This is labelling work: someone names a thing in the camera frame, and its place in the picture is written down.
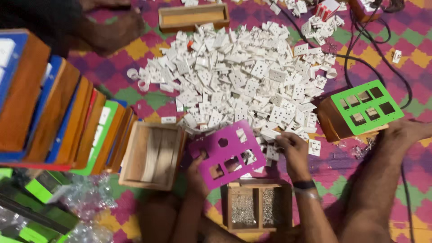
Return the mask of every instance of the person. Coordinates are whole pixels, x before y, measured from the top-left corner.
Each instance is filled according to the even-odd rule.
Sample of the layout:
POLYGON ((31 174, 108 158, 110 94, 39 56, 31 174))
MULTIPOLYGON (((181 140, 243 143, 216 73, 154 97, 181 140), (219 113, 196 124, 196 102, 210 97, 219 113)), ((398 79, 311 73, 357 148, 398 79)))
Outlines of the person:
POLYGON ((70 38, 85 41, 100 56, 108 56, 140 37, 144 20, 138 8, 112 24, 90 21, 85 13, 100 7, 129 7, 130 0, 1 0, 0 29, 25 28, 66 57, 70 38))
MULTIPOLYGON (((308 144, 294 133, 282 132, 276 138, 284 149, 286 167, 295 190, 300 216, 301 242, 306 243, 374 243, 392 242, 388 221, 394 201, 402 159, 418 140, 432 137, 432 123, 399 119, 381 131, 370 161, 355 182, 348 201, 341 231, 335 234, 320 204, 318 192, 310 186, 308 144)), ((202 153, 187 170, 187 190, 183 202, 175 203, 172 195, 150 199, 143 207, 141 231, 145 242, 195 243, 201 229, 201 212, 209 194, 197 167, 205 158, 202 153)), ((287 237, 279 242, 289 242, 287 237)), ((224 238, 208 242, 241 242, 224 238)))

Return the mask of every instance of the black cable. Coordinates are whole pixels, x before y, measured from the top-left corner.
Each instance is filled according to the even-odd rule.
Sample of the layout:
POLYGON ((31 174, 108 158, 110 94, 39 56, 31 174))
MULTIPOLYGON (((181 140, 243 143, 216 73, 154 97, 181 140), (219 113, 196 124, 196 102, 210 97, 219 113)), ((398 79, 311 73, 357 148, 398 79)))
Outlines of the black cable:
MULTIPOLYGON (((350 43, 348 46, 348 50, 346 51, 346 55, 349 56, 351 51, 354 48, 354 45, 357 43, 357 41, 360 39, 360 37, 362 36, 364 30, 366 29, 366 26, 368 26, 368 24, 372 21, 373 16, 377 13, 378 8, 375 8, 374 12, 372 13, 372 15, 370 16, 370 18, 368 19, 368 21, 366 22, 366 25, 362 28, 362 30, 360 31, 359 35, 357 36, 356 40, 354 41, 354 43, 350 43)), ((351 80, 349 79, 349 75, 348 75, 348 59, 345 58, 345 64, 343 66, 343 71, 345 73, 345 79, 346 79, 346 83, 348 84, 349 88, 354 88, 353 84, 351 83, 351 80)))
POLYGON ((405 190, 405 197, 407 198, 407 209, 408 209, 408 222, 410 224, 410 237, 411 237, 411 242, 415 243, 414 240, 414 226, 413 226, 413 217, 412 217, 412 212, 411 212, 411 198, 410 198, 410 192, 408 190, 408 183, 407 183, 407 179, 405 177, 405 171, 403 168, 403 163, 400 166, 400 174, 402 176, 402 182, 403 182, 403 188, 405 190))
MULTIPOLYGON (((299 33, 299 35, 300 35, 300 37, 307 43, 307 44, 309 44, 309 46, 311 46, 312 48, 315 48, 313 45, 311 45, 311 43, 307 40, 307 38, 303 35, 303 33, 302 33, 302 31, 301 31, 301 29, 297 26, 297 24, 294 22, 294 20, 289 16, 289 14, 284 10, 284 8, 282 8, 281 6, 279 6, 279 8, 282 10, 282 13, 290 20, 290 22, 294 25, 294 27, 297 29, 297 32, 299 33)), ((390 40, 390 38, 391 38, 391 32, 390 32, 390 27, 388 26, 388 24, 384 21, 384 20, 382 20, 382 19, 380 19, 380 21, 385 25, 385 27, 387 28, 387 32, 388 32, 388 38, 387 38, 387 40, 385 40, 385 41, 382 41, 382 42, 379 42, 379 41, 376 41, 371 35, 370 35, 370 33, 367 31, 367 30, 365 30, 366 29, 366 26, 369 24, 369 22, 371 21, 371 19, 372 19, 372 16, 376 13, 376 11, 378 10, 378 8, 376 8, 375 9, 375 11, 374 11, 374 13, 371 15, 371 18, 368 20, 368 22, 364 25, 364 26, 362 26, 360 23, 358 23, 357 22, 357 20, 355 19, 355 18, 352 18, 353 19, 353 21, 352 21, 352 23, 353 23, 353 25, 354 26, 356 26, 356 29, 358 29, 359 30, 359 27, 357 26, 357 24, 358 25, 360 25, 361 27, 362 27, 362 29, 361 30, 359 30, 360 31, 360 33, 359 33, 359 35, 357 36, 357 39, 354 41, 354 43, 352 43, 352 37, 351 37, 351 40, 350 40, 350 44, 349 44, 349 50, 350 49, 352 49, 353 48, 353 46, 354 46, 354 44, 358 41, 358 39, 360 38, 360 36, 361 35, 365 35, 366 36, 366 38, 368 38, 370 41, 371 41, 371 43, 374 45, 374 47, 375 47, 375 49, 377 50, 377 52, 379 53, 379 55, 381 56, 381 58, 382 58, 382 60, 386 63, 386 65, 404 82, 404 84, 405 84, 405 86, 407 87, 407 92, 408 92, 408 101, 407 101, 407 103, 404 105, 404 106, 402 106, 401 107, 401 109, 404 109, 404 108, 406 108, 410 103, 411 103, 411 101, 412 101, 412 99, 413 99, 413 92, 412 92, 412 89, 411 89, 411 86, 410 86, 410 84, 408 83, 408 81, 387 61, 387 59, 385 58, 385 56, 382 54, 382 51, 381 51, 381 49, 378 47, 378 45, 377 44, 382 44, 382 43, 386 43, 386 42, 388 42, 389 40, 390 40)), ((355 61, 359 61, 359 62, 361 62, 361 63, 363 63, 363 64, 365 64, 366 66, 368 66, 372 71, 374 71, 376 74, 377 74, 377 76, 378 76, 378 78, 379 78, 379 80, 381 81, 381 83, 384 85, 384 87, 385 87, 385 82, 384 82, 384 79, 382 78, 382 76, 381 76, 381 74, 380 73, 378 73, 378 71, 374 68, 374 67, 372 67, 369 63, 367 63, 366 61, 364 61, 364 60, 362 60, 362 59, 360 59, 360 58, 354 58, 354 57, 351 57, 351 56, 349 56, 349 52, 347 52, 347 55, 340 55, 340 54, 336 54, 336 56, 338 56, 338 57, 342 57, 342 58, 345 58, 345 68, 346 68, 346 66, 347 66, 347 62, 348 62, 348 59, 351 59, 351 60, 355 60, 355 61)), ((346 79, 347 79, 347 83, 348 83, 348 80, 349 80, 349 77, 348 77, 348 73, 345 73, 345 76, 346 76, 346 79)), ((412 211, 411 211, 411 199, 410 199, 410 192, 409 192, 409 190, 408 190, 408 184, 407 184, 407 179, 406 179, 406 177, 405 177, 405 171, 404 171, 404 167, 403 167, 403 164, 401 165, 401 168, 400 168, 400 170, 401 170, 401 176, 402 176, 402 181, 403 181, 403 187, 404 187, 404 190, 405 190, 405 196, 406 196, 406 199, 407 199, 407 211, 408 211, 408 221, 409 221, 409 224, 410 224, 410 237, 411 237, 411 242, 412 243, 415 243, 415 240, 414 240, 414 228, 413 228, 413 219, 412 219, 412 211)))
MULTIPOLYGON (((308 39, 303 35, 303 33, 302 33, 302 31, 301 31, 301 29, 299 28, 299 26, 295 23, 295 21, 291 18, 291 16, 285 11, 285 9, 283 8, 283 7, 281 7, 281 6, 279 6, 278 5, 278 7, 281 9, 281 12, 288 18, 288 20, 294 25, 294 27, 296 28, 296 30, 297 30, 297 32, 299 33, 299 35, 300 35, 300 37, 307 43, 307 44, 309 44, 309 46, 311 47, 311 48, 315 48, 315 46, 314 45, 312 45, 309 41, 308 41, 308 39)), ((405 84, 405 86, 407 87, 407 92, 408 92, 408 101, 407 101, 407 103, 404 105, 404 106, 402 106, 401 107, 401 109, 404 109, 404 108, 406 108, 407 106, 409 106, 410 105, 410 103, 411 103, 411 101, 412 101, 412 99, 413 99, 413 92, 412 92, 412 89, 411 89, 411 86, 409 85, 409 83, 408 83, 408 81, 397 71, 397 70, 395 70, 395 68, 393 68, 392 67, 392 65, 387 61, 387 59, 385 58, 385 56, 384 55, 382 55, 382 52, 381 52, 381 50, 380 50, 380 48, 376 45, 376 42, 375 41, 371 41, 372 43, 374 43, 374 46, 375 46, 375 48, 377 49, 377 51, 378 51, 378 53, 380 53, 381 55, 381 58, 383 59, 383 61, 389 66, 389 68, 404 82, 404 84, 405 84)), ((364 61, 363 59, 360 59, 360 58, 356 58, 356 57, 352 57, 352 56, 347 56, 347 55, 341 55, 341 54, 336 54, 336 56, 337 57, 340 57, 340 58, 347 58, 347 59, 350 59, 350 60, 354 60, 354 61, 358 61, 358 62, 360 62, 360 63, 363 63, 364 65, 366 65, 366 66, 368 66, 376 75, 377 75, 377 77, 378 77, 378 79, 381 81, 381 83, 383 84, 383 86, 385 87, 386 85, 385 85, 385 82, 384 82, 384 78, 383 78, 383 76, 374 68, 374 67, 372 67, 369 63, 367 63, 366 61, 364 61)))

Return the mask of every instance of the black watch strap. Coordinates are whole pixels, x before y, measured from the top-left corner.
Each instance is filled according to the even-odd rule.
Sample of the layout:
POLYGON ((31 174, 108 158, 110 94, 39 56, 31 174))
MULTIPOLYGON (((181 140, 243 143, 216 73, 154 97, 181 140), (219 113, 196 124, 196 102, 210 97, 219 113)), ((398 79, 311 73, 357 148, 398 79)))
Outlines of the black watch strap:
POLYGON ((311 188, 317 188, 315 186, 315 182, 314 181, 298 181, 298 182, 293 182, 292 186, 301 190, 307 190, 307 189, 311 189, 311 188))

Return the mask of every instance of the bare foot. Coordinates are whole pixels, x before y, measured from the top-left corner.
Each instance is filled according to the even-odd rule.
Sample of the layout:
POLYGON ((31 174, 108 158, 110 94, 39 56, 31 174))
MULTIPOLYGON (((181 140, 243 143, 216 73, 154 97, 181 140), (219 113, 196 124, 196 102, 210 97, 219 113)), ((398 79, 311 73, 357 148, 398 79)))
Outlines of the bare foot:
POLYGON ((91 32, 83 38, 100 56, 108 56, 140 37, 144 20, 138 8, 119 17, 110 25, 94 24, 91 32))
POLYGON ((390 122, 389 128, 384 130, 385 139, 402 141, 409 145, 429 137, 432 137, 432 123, 398 119, 390 122))
POLYGON ((130 6, 130 0, 79 0, 84 11, 97 7, 122 7, 130 6))

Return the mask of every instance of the patterned carpet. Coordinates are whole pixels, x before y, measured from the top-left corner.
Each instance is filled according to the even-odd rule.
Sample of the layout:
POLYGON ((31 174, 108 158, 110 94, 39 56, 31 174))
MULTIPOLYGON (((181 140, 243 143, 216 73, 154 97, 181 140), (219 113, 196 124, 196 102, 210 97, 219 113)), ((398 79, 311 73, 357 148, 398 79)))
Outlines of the patterned carpet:
MULTIPOLYGON (((432 121, 432 9, 427 8, 428 0, 406 1, 405 10, 396 14, 385 14, 382 18, 386 20, 391 29, 391 40, 380 45, 388 60, 391 60, 392 52, 397 49, 402 51, 403 57, 399 64, 394 66, 408 79, 413 89, 413 101, 404 110, 407 118, 416 118, 420 121, 432 121)), ((247 24, 248 29, 252 26, 260 26, 267 20, 288 26, 294 39, 299 39, 297 32, 293 30, 291 23, 283 14, 276 16, 269 7, 261 0, 250 0, 239 3, 227 1, 231 16, 231 28, 247 24)), ((126 76, 129 68, 144 67, 148 58, 161 56, 160 47, 168 48, 169 43, 175 38, 174 34, 162 34, 158 27, 157 9, 165 6, 179 6, 180 0, 156 0, 154 1, 133 1, 134 6, 143 9, 143 17, 146 21, 146 33, 140 39, 135 40, 129 46, 112 55, 110 58, 100 58, 92 52, 71 52, 69 61, 75 65, 90 81, 99 86, 105 94, 123 99, 132 105, 139 117, 145 121, 159 122, 162 116, 181 117, 181 112, 176 112, 173 97, 178 93, 167 93, 160 91, 159 86, 152 84, 148 92, 141 92, 137 83, 126 76)), ((100 23, 112 23, 122 12, 110 12, 98 10, 91 13, 91 19, 100 23)), ((349 12, 338 12, 345 20, 345 26, 338 28, 330 38, 330 42, 337 45, 338 53, 345 54, 350 40, 351 22, 349 12)), ((297 24, 301 26, 310 17, 310 13, 302 15, 297 19, 297 24)), ((385 27, 372 22, 368 30, 379 38, 387 38, 385 27)), ((387 89, 399 104, 407 101, 407 91, 401 80, 390 71, 384 64, 374 48, 369 45, 369 41, 361 38, 356 44, 351 55, 360 57, 374 66, 383 74, 387 89)), ((343 75, 343 62, 337 59, 334 68, 338 71, 337 78, 330 80, 326 87, 326 92, 346 86, 343 75)), ((348 62, 350 79, 354 85, 362 84, 376 79, 376 76, 365 65, 354 61, 348 62)), ((353 174, 360 160, 355 159, 350 149, 358 145, 355 139, 347 140, 347 146, 341 148, 325 142, 321 129, 311 138, 322 142, 320 157, 310 157, 310 169, 317 182, 320 195, 323 197, 325 207, 333 204, 340 196, 342 189, 347 183, 347 179, 353 174)), ((405 170, 411 195, 413 210, 414 235, 417 242, 432 242, 432 139, 423 140, 415 144, 405 157, 405 170)), ((287 178, 285 163, 273 163, 273 167, 267 170, 264 175, 254 174, 254 176, 274 176, 277 169, 280 175, 287 178)), ((135 215, 138 198, 147 192, 139 189, 120 187, 117 184, 117 176, 112 178, 115 198, 119 207, 105 212, 101 215, 103 225, 110 227, 114 232, 115 243, 128 242, 140 235, 135 215)), ((182 194, 185 190, 185 179, 179 175, 174 191, 182 194)), ((299 223, 296 203, 293 203, 293 220, 299 223)), ((409 225, 407 216, 407 200, 405 198, 402 181, 396 192, 394 207, 389 222, 391 237, 397 242, 409 242, 409 225)), ((330 208, 327 212, 337 214, 338 207, 330 208)), ((222 206, 221 192, 216 189, 209 195, 204 213, 215 222, 222 225, 222 206)), ((248 241, 263 241, 266 234, 242 233, 239 236, 248 241)))

